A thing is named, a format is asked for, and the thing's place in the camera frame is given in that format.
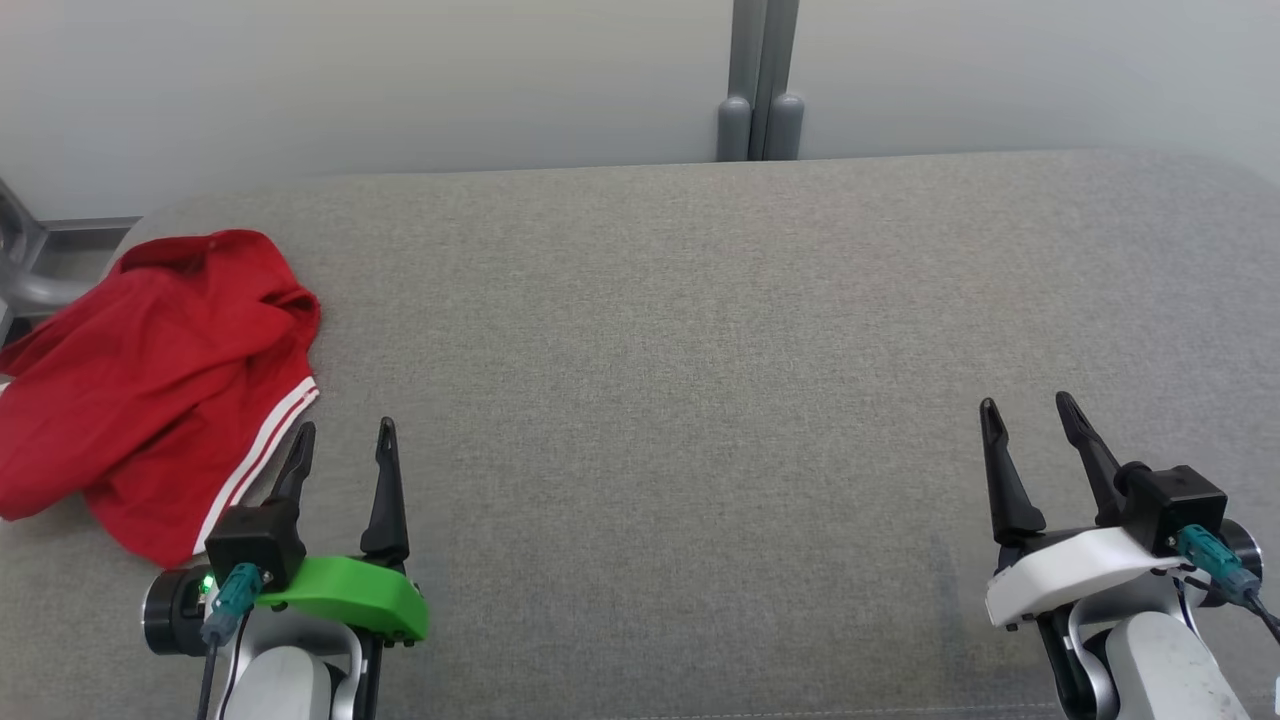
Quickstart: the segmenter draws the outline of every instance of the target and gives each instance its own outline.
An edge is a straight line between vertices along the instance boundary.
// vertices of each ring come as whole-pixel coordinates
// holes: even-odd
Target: white stripe
[[[223,509],[238,502],[244,491],[253,484],[255,477],[266,465],[265,460],[275,452],[280,441],[284,439],[284,430],[298,419],[298,415],[308,405],[315,402],[317,395],[315,378],[308,377],[275,404],[275,407],[268,414],[266,420],[262,421],[262,427],[259,428],[257,436],[253,437],[253,445],[250,446],[244,460],[236,466],[236,470],[223,483],[221,489],[218,491],[218,497],[214,498],[209,512],[205,515],[205,521],[200,525],[200,533],[196,536],[196,546],[191,551],[192,555],[200,555],[205,551],[205,538],[212,532],[214,525],[223,514]]]

